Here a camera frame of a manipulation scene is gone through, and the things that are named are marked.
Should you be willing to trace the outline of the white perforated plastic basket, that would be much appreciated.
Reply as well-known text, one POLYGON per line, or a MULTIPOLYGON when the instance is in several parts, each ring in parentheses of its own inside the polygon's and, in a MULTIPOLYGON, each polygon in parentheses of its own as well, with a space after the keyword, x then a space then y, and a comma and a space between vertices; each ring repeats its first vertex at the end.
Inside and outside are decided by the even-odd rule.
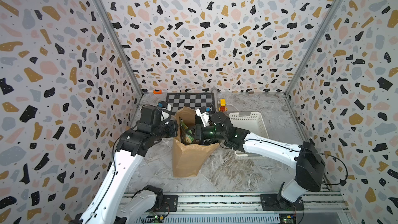
MULTIPOLYGON (((269 138, 261 113, 259 112, 231 112, 229 118, 235 127, 246 129, 261 137, 269 138)), ((254 153, 234 151, 236 160, 265 159, 264 156, 254 153)))

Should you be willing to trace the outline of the brown paper bag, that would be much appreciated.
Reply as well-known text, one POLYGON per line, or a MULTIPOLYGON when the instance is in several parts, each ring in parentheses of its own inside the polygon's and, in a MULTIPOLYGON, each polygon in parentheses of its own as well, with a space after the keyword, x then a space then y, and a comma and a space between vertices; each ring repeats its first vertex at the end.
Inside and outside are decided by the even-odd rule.
POLYGON ((220 147, 219 144, 200 145, 186 144, 186 135, 181 123, 187 127, 196 124, 195 110, 183 107, 176 112, 175 119, 178 123, 178 134, 172 148, 173 176, 175 178, 195 177, 198 175, 204 162, 220 147))

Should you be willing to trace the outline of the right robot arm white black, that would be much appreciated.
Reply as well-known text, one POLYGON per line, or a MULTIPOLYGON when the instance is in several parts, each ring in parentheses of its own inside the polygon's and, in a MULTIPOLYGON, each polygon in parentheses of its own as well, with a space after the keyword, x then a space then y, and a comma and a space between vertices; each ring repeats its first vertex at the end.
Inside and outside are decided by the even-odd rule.
POLYGON ((200 143, 223 143, 228 149, 261 155, 294 169, 294 178, 282 183, 276 195, 280 207, 291 206, 307 192, 321 191, 325 162, 312 143, 295 145, 261 137, 234 126, 223 112, 206 114, 200 124, 183 128, 182 132, 200 143))

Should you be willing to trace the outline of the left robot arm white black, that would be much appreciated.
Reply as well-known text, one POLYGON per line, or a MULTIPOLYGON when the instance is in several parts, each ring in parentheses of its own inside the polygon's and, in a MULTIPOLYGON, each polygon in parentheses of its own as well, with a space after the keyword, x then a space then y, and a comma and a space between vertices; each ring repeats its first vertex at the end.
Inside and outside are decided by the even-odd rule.
POLYGON ((113 162, 96 196, 72 224, 130 224, 147 211, 164 208, 163 190, 151 185, 134 194, 127 205, 120 203, 148 150, 164 138, 177 136, 178 124, 171 116, 166 102, 142 107, 140 120, 114 145, 113 162))

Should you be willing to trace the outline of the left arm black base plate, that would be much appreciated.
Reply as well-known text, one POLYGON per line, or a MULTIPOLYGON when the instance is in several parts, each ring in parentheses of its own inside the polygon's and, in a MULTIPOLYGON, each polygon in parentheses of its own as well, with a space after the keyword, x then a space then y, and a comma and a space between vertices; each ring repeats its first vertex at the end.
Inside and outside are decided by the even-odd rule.
POLYGON ((146 210, 146 213, 150 211, 154 212, 165 212, 165 213, 173 213, 177 212, 178 205, 178 195, 163 195, 160 198, 155 200, 155 204, 152 208, 146 210))

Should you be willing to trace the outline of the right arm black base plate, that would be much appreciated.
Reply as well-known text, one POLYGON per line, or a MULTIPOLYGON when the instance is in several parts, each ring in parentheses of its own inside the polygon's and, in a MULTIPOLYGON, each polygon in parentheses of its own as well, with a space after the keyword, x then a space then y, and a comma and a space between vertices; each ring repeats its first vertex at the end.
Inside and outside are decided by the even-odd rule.
POLYGON ((260 203, 263 211, 303 211, 304 204, 302 198, 299 197, 298 200, 291 203, 278 194, 261 194, 260 203))

